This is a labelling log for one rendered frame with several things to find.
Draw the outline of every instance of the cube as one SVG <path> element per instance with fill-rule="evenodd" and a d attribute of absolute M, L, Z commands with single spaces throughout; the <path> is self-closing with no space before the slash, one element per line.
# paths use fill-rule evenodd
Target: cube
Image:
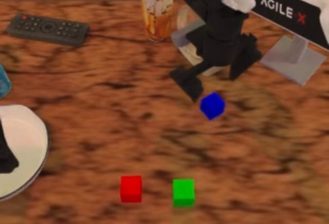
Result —
<path fill-rule="evenodd" d="M 173 207 L 193 207 L 195 202 L 194 180 L 173 180 Z"/>
<path fill-rule="evenodd" d="M 200 110 L 209 120 L 220 116 L 225 110 L 225 101 L 216 92 L 202 98 Z"/>
<path fill-rule="evenodd" d="M 142 202 L 142 177 L 121 176 L 120 182 L 121 202 Z"/>

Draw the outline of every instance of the black label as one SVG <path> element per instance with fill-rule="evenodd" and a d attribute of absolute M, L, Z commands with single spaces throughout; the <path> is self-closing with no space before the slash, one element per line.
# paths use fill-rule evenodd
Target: black label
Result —
<path fill-rule="evenodd" d="M 256 0 L 253 12 L 329 50 L 320 8 L 301 0 Z"/>

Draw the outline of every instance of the green cube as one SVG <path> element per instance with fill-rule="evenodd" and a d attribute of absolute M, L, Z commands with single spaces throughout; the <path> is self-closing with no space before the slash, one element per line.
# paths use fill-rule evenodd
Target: green cube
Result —
<path fill-rule="evenodd" d="M 193 207 L 195 202 L 194 180 L 173 180 L 173 206 Z"/>

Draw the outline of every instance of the blue object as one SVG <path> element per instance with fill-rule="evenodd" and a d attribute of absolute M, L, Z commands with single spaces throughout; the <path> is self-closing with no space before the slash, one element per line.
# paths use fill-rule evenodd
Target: blue object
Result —
<path fill-rule="evenodd" d="M 225 101 L 216 93 L 211 93 L 203 97 L 200 104 L 200 110 L 209 120 L 213 120 L 224 112 Z"/>
<path fill-rule="evenodd" d="M 11 89 L 11 82 L 6 74 L 6 71 L 0 63 L 0 98 L 9 93 Z"/>

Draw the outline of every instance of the remote control navigation pad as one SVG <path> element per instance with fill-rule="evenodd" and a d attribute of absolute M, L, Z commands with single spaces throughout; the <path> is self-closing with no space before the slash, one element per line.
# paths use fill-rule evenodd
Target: remote control navigation pad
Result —
<path fill-rule="evenodd" d="M 10 36 L 69 46 L 81 46 L 89 25 L 56 18 L 17 14 L 7 27 Z"/>

